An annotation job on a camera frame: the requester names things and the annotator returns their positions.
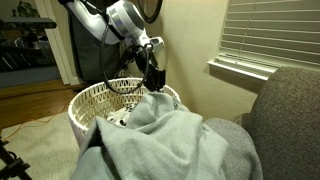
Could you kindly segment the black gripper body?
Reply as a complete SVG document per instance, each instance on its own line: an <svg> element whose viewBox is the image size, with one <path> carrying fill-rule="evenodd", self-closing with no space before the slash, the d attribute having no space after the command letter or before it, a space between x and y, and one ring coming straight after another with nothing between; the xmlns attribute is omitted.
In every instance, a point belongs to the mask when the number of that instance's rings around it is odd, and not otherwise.
<svg viewBox="0 0 320 180"><path fill-rule="evenodd" d="M154 69L159 69L155 56L153 54L153 46L146 45L132 45L125 49L126 63L134 61L138 70L142 74L142 79L137 85L137 88L142 86L148 90L153 90L151 75Z"/></svg>

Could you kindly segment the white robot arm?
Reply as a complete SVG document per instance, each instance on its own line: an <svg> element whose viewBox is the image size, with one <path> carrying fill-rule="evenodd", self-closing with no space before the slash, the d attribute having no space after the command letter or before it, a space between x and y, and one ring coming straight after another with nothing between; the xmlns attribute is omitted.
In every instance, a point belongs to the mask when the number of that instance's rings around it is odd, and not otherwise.
<svg viewBox="0 0 320 180"><path fill-rule="evenodd" d="M118 0L104 10L88 0L58 0L82 26L102 45L124 41L143 74L143 85L159 91L165 85L165 71L160 69L154 52L164 47L161 37L147 35L144 19L138 8L128 0Z"/></svg>

